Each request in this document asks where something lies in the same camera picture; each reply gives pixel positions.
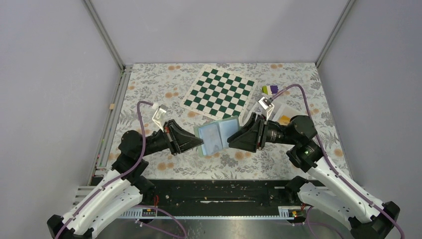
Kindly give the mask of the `green leather card holder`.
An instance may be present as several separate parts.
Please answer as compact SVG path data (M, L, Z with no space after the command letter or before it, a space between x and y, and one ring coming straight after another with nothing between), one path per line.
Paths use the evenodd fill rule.
M203 140L197 147L200 157L211 156L228 146L228 138L240 129L238 116L205 123L194 127L195 136Z

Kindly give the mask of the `white patterned credit card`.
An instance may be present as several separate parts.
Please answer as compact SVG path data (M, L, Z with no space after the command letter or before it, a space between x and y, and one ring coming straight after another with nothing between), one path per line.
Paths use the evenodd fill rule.
M202 151L204 156L213 155L223 149L219 128L217 124L209 124L198 129L203 140Z

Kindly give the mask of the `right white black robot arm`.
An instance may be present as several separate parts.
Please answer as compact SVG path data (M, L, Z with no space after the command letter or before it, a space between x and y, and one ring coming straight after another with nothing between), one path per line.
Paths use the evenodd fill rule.
M288 203L300 202L326 213L348 228L355 239L384 239L397 226L400 208L372 196L345 175L327 157L313 138L317 130L309 116L292 117L287 125L253 113L248 122L227 139L230 148L248 152L262 150L266 143L289 144L286 152L296 168L321 182L322 192L305 178L296 176L286 185Z

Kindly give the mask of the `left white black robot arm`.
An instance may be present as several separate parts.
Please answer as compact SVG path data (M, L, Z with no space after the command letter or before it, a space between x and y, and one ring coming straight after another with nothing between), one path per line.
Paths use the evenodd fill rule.
M177 155L201 144L202 139L182 129L173 119L149 136L135 130L125 132L118 147L120 155L102 181L69 212L48 219L52 238L97 238L124 212L154 200L154 184L142 175L149 164L144 156L166 149Z

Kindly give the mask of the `orange credit card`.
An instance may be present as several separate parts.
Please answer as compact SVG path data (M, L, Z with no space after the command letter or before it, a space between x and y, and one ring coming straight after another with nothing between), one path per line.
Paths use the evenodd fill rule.
M282 115L280 116L280 118L278 119L278 123L281 125L288 125L291 121L291 118L286 116L286 115Z

